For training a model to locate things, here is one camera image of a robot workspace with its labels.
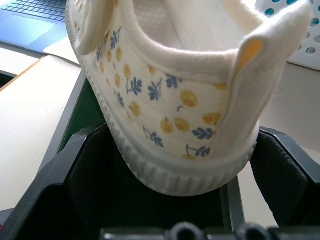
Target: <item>shoe lining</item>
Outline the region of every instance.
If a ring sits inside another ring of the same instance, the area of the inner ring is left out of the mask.
[[[239,47],[245,33],[221,0],[133,0],[153,41],[178,50],[221,52]]]

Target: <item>laptop touchpad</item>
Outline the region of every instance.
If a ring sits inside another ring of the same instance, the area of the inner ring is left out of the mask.
[[[1,39],[13,44],[28,46],[55,25],[51,22],[11,15],[0,22]]]

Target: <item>floral print fabric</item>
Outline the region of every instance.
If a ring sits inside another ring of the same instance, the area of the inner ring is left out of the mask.
[[[82,1],[76,0],[79,11]],[[142,60],[126,39],[121,1],[115,9],[103,44],[85,56],[94,62],[104,93],[117,101],[132,134],[145,136],[155,146],[185,159],[208,157],[218,131],[228,86],[184,79]]]

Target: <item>teal dot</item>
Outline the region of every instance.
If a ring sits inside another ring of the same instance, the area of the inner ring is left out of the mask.
[[[275,10],[273,8],[269,8],[265,11],[265,15],[267,16],[272,16],[273,14],[275,14]]]
[[[318,18],[312,18],[311,19],[311,27],[315,27],[319,24],[320,20]]]
[[[286,0],[286,4],[291,5],[294,4],[297,0]]]

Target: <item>white sneaker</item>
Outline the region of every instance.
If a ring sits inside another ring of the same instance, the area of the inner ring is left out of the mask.
[[[68,0],[66,25],[130,170],[192,196],[247,164],[311,12],[307,1],[266,18],[241,0]]]

